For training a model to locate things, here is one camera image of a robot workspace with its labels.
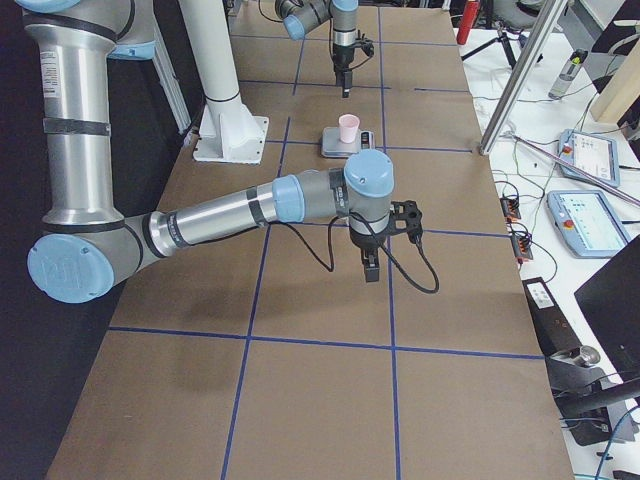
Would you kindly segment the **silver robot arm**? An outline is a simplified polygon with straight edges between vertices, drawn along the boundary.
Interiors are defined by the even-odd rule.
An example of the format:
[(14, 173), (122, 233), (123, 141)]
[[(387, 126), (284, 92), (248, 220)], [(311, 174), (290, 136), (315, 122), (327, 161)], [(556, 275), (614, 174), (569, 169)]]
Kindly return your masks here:
[(342, 97), (348, 98), (353, 84), (351, 63), (354, 61), (359, 36), (356, 0), (310, 0), (275, 2), (275, 13), (292, 40), (302, 40), (317, 27), (331, 21), (331, 60), (336, 85)]
[[(196, 159), (259, 164), (269, 124), (243, 103), (222, 1), (178, 1), (205, 106)], [(46, 234), (28, 253), (35, 285), (64, 303), (84, 303), (178, 250), (280, 223), (348, 219), (365, 280), (379, 279), (378, 248), (392, 231), (393, 164), (356, 146), (344, 167), (306, 171), (169, 213), (125, 218), (113, 202), (107, 59), (152, 59), (153, 1), (15, 1), (40, 53), (52, 207)], [(290, 38), (327, 21), (343, 95), (351, 88), (358, 1), (276, 1)]]

